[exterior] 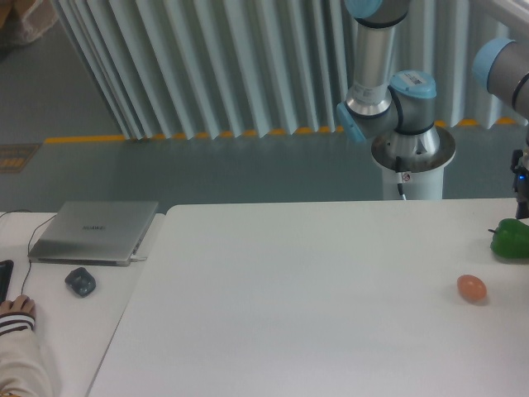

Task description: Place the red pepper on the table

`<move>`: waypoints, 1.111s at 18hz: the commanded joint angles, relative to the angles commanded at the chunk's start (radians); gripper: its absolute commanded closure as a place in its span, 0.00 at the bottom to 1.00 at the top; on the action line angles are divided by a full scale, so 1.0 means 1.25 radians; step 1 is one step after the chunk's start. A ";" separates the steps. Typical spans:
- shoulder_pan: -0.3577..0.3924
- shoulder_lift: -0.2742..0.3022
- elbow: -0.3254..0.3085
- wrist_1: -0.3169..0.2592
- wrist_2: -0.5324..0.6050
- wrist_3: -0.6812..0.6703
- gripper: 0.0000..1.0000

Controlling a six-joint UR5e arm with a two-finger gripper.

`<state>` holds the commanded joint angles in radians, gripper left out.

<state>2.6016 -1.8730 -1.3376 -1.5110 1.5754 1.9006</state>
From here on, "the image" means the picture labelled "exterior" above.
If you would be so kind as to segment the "person's hand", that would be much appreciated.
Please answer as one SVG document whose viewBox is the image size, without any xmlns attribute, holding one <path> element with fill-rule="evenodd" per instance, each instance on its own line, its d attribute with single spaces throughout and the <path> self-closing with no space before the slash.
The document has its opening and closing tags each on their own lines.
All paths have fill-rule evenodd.
<svg viewBox="0 0 529 397">
<path fill-rule="evenodd" d="M 25 329 L 33 330 L 35 327 L 36 316 L 20 311 L 18 297 L 13 301 L 5 300 L 1 303 L 1 334 Z"/>
</svg>

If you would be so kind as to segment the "cream sleeved forearm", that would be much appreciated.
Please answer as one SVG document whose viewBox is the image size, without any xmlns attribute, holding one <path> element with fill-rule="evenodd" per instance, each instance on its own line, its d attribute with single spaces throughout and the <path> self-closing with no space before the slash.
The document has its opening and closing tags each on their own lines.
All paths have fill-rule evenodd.
<svg viewBox="0 0 529 397">
<path fill-rule="evenodd" d="M 1 396 L 54 396 L 34 332 L 35 318 L 1 315 Z"/>
</svg>

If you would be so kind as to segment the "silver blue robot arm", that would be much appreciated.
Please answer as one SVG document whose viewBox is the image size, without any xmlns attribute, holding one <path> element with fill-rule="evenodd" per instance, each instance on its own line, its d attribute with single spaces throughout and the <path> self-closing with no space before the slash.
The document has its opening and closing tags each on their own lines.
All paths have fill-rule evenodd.
<svg viewBox="0 0 529 397">
<path fill-rule="evenodd" d="M 436 81 L 420 70 L 390 76 L 395 31 L 411 1 L 344 1 L 359 23 L 353 84 L 336 107 L 352 141 L 374 137 L 371 157 L 382 172 L 386 200 L 440 200 L 455 139 L 434 126 Z M 528 38 L 528 1 L 474 1 L 489 15 Z M 490 94 L 528 120 L 528 45 L 504 38 L 485 44 L 474 58 L 474 77 Z M 515 218 L 528 218 L 526 147 L 512 153 Z"/>
</svg>

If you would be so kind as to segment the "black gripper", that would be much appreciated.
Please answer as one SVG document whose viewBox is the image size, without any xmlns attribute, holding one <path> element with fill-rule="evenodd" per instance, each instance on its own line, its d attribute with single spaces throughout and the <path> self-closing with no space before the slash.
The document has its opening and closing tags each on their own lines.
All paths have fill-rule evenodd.
<svg viewBox="0 0 529 397">
<path fill-rule="evenodd" d="M 528 218 L 528 154 L 517 149 L 512 152 L 510 170 L 514 173 L 512 190 L 516 194 L 516 219 Z"/>
</svg>

